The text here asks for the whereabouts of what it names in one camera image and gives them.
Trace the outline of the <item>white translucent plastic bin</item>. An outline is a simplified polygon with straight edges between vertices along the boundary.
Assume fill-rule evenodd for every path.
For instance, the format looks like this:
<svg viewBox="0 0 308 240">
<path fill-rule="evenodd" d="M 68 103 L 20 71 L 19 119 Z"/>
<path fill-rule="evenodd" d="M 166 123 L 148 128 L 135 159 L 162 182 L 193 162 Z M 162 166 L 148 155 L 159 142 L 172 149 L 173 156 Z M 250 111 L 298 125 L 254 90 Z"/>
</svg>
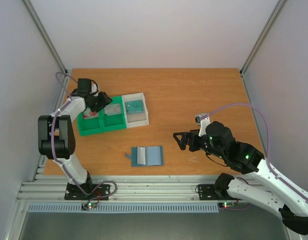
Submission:
<svg viewBox="0 0 308 240">
<path fill-rule="evenodd" d="M 126 128 L 149 125 L 149 115 L 143 92 L 122 95 Z"/>
</svg>

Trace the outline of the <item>teal leather card holder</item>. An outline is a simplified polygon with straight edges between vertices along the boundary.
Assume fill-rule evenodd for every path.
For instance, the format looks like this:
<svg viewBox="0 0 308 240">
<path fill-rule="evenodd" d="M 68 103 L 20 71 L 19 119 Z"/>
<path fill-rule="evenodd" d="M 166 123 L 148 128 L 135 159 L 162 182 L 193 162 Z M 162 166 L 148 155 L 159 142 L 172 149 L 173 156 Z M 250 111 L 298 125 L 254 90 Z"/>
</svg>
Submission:
<svg viewBox="0 0 308 240">
<path fill-rule="evenodd" d="M 163 146 L 134 146 L 125 157 L 131 161 L 131 167 L 163 166 Z"/>
</svg>

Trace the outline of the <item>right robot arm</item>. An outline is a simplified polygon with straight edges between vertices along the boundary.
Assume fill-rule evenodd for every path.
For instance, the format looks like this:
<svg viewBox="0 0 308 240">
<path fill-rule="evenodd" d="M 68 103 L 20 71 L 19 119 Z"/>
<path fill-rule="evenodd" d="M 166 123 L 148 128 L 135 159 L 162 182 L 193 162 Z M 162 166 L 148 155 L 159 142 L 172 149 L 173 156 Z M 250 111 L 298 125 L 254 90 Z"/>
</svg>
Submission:
<svg viewBox="0 0 308 240">
<path fill-rule="evenodd" d="M 236 141 L 231 130 L 222 123 L 208 119 L 199 123 L 200 129 L 176 132 L 173 138 L 181 150 L 202 150 L 215 156 L 230 169 L 250 177 L 268 191 L 246 184 L 237 177 L 222 173 L 214 183 L 219 198 L 232 197 L 256 205 L 282 220 L 299 235 L 308 235 L 308 192 L 293 183 L 254 146 Z"/>
</svg>

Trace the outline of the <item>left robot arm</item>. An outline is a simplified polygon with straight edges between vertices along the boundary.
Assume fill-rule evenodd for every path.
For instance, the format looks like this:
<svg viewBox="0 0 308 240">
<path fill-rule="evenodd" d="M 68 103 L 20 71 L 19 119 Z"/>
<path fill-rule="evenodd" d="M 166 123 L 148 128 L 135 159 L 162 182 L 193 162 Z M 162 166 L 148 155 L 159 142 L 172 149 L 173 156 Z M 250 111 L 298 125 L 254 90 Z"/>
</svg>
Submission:
<svg viewBox="0 0 308 240">
<path fill-rule="evenodd" d="M 60 108 L 38 118 L 40 154 L 61 168 L 69 187 L 77 188 L 77 194 L 83 199 L 91 198 L 95 190 L 88 171 L 82 167 L 75 154 L 76 139 L 72 123 L 86 109 L 98 113 L 112 101 L 105 92 L 99 91 L 94 80 L 80 78 L 77 88 L 69 93 Z"/>
</svg>

